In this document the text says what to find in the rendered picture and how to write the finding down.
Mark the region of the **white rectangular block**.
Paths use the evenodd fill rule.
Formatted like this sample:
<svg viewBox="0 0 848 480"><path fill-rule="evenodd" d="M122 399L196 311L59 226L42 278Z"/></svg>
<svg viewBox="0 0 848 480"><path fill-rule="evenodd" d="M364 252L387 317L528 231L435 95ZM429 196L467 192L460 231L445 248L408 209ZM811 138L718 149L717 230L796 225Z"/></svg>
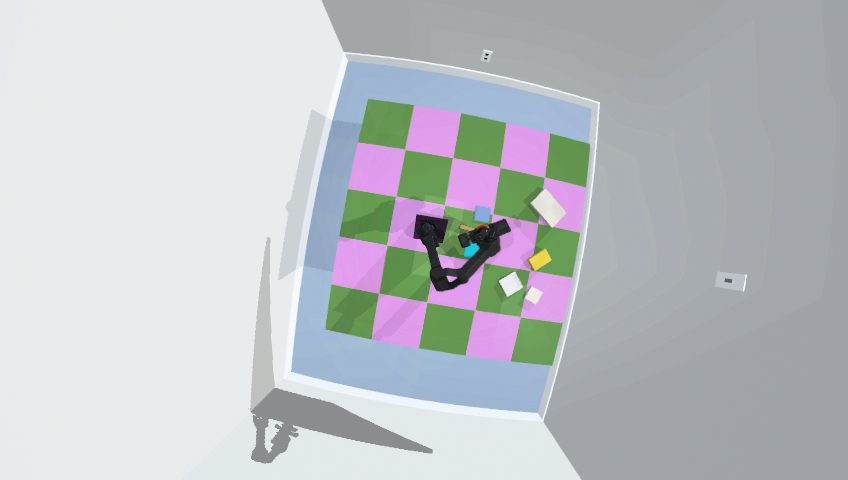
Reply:
<svg viewBox="0 0 848 480"><path fill-rule="evenodd" d="M566 215L565 210L546 188L540 191L529 204L550 228L553 228Z"/></svg>

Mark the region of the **yellow block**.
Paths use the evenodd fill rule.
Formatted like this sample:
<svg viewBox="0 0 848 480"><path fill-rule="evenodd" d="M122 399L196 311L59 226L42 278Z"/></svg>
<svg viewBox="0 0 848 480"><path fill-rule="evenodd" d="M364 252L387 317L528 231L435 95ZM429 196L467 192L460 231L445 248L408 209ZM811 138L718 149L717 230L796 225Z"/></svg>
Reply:
<svg viewBox="0 0 848 480"><path fill-rule="evenodd" d="M551 261L550 255L546 249L542 249L539 252L536 252L534 255L527 258L528 263L532 267L533 271L540 269L542 266Z"/></svg>

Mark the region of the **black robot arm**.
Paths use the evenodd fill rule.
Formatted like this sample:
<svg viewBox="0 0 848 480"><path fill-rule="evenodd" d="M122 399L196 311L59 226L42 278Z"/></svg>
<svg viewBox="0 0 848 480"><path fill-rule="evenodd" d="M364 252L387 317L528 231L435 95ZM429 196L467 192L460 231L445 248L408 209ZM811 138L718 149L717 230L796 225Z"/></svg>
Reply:
<svg viewBox="0 0 848 480"><path fill-rule="evenodd" d="M480 228L475 235L477 240L478 250L469 259L469 261L459 269L442 268L436 248L440 247L439 241L435 234L435 225L433 220L420 220L420 228L416 231L423 245L427 248L431 270L430 279L437 292L443 292L454 289L468 282L472 275L483 265L490 257L494 257L501 251L500 236L511 232L505 218L491 224L490 228ZM479 243L481 242L481 243ZM447 276L458 277L453 282L449 282Z"/></svg>

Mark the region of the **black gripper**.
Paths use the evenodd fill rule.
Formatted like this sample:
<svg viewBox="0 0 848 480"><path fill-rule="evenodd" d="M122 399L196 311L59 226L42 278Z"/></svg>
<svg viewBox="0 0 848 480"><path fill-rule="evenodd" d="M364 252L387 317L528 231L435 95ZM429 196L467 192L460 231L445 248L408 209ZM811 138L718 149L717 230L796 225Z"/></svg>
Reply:
<svg viewBox="0 0 848 480"><path fill-rule="evenodd" d="M491 226L491 224L492 224L492 223L488 224L489 228L490 228L490 227L492 227L492 226ZM485 228L485 227L484 227L484 226L482 226L482 227L480 227L480 228ZM470 232L469 232L469 235L467 235L467 233L463 233L463 234L458 235L458 238L459 238L459 241L460 241L460 244L461 244L461 247L462 247L462 248L466 248L466 247L471 246L471 243L470 243L470 241L469 241L469 240L471 240L473 244L478 243L478 242L477 242L477 240L476 240L476 238L475 238L475 235L477 234L477 231L478 231L480 228L478 228L477 230L472 230L472 231L470 231ZM468 238L468 237L470 237L470 238Z"/></svg>

